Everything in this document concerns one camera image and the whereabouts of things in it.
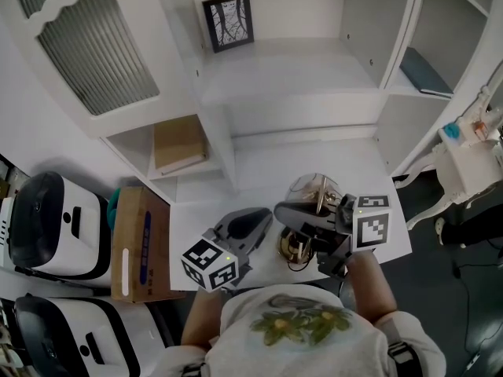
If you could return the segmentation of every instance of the white shirt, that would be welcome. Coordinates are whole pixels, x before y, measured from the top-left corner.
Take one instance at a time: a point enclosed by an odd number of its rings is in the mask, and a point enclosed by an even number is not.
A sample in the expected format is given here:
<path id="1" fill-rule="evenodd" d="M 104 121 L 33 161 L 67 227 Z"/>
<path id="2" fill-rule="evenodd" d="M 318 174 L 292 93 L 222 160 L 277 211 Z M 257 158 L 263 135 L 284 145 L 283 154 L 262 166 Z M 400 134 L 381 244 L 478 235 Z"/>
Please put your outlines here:
<path id="1" fill-rule="evenodd" d="M 275 285 L 229 300 L 212 349 L 167 348 L 152 377 L 396 376 L 387 352 L 397 338 L 414 349 L 423 377 L 446 374 L 416 317 L 395 312 L 371 325 L 328 291 Z"/>

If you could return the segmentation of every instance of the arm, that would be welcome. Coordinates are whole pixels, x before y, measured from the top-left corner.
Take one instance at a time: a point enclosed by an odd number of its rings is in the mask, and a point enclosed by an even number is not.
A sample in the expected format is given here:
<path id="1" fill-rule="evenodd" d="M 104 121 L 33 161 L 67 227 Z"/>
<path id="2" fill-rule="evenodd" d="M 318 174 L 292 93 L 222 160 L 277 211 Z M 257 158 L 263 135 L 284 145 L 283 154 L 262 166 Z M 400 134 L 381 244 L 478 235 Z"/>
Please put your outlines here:
<path id="1" fill-rule="evenodd" d="M 220 334 L 222 291 L 207 293 L 200 289 L 183 328 L 182 345 L 210 349 L 210 340 Z"/>
<path id="2" fill-rule="evenodd" d="M 347 263 L 347 271 L 360 316 L 375 323 L 397 310 L 390 285 L 371 251 L 354 253 Z"/>

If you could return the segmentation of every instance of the blue book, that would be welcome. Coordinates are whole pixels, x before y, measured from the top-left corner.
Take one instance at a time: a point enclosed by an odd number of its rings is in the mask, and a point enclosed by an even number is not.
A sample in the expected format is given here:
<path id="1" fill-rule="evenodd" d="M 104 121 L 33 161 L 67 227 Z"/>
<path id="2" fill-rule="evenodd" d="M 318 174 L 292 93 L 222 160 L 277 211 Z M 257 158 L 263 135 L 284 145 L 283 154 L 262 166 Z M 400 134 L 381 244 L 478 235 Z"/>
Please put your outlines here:
<path id="1" fill-rule="evenodd" d="M 453 91 L 439 73 L 413 47 L 408 47 L 400 68 L 421 93 L 452 97 Z"/>

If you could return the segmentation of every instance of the white wall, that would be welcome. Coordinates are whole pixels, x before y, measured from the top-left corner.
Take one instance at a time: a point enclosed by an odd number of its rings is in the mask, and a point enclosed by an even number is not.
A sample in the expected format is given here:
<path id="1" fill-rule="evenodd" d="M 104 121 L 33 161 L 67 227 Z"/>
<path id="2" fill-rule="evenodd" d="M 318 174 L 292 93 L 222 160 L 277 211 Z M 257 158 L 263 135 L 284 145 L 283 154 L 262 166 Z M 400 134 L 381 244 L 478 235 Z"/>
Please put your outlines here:
<path id="1" fill-rule="evenodd" d="M 90 140 L 31 73 L 0 19 L 0 153 L 28 175 L 55 170 L 109 196 L 133 172 L 100 140 Z"/>

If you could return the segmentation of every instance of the black strap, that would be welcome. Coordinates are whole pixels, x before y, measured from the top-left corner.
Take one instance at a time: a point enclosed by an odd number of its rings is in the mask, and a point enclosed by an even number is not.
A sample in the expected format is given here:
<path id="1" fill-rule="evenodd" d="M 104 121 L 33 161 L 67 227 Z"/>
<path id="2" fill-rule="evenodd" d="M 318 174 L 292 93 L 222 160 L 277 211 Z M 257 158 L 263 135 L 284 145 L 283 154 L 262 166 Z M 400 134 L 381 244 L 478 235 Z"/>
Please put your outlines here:
<path id="1" fill-rule="evenodd" d="M 412 346 L 397 342 L 389 346 L 387 354 L 396 364 L 398 377 L 423 377 L 419 357 Z"/>
<path id="2" fill-rule="evenodd" d="M 204 365 L 205 363 L 189 364 L 188 366 L 185 366 L 181 377 L 201 377 L 201 368 L 203 368 Z"/>

